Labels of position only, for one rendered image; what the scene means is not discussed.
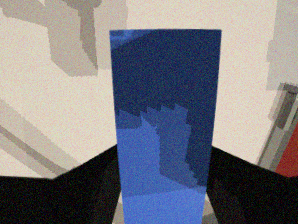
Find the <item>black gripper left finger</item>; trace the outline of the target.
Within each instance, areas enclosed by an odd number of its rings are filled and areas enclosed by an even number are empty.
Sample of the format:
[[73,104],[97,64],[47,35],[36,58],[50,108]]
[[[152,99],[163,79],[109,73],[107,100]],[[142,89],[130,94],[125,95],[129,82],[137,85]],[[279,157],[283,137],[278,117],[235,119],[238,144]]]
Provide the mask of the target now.
[[0,176],[0,224],[112,224],[117,144],[56,178]]

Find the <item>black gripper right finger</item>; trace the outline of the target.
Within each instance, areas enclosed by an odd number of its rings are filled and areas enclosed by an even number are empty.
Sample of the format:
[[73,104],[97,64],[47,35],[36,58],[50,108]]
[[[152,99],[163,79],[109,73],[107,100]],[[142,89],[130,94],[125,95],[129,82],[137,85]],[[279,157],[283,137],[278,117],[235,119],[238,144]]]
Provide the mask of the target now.
[[298,176],[280,175],[213,145],[206,193],[218,224],[298,224]]

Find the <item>red rectangular block with two square sockets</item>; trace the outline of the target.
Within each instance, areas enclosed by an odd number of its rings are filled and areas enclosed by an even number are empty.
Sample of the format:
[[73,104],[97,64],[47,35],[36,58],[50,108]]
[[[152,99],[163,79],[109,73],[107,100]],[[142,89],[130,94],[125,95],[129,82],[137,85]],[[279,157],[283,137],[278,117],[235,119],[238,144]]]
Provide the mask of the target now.
[[287,177],[298,176],[298,122],[275,172]]

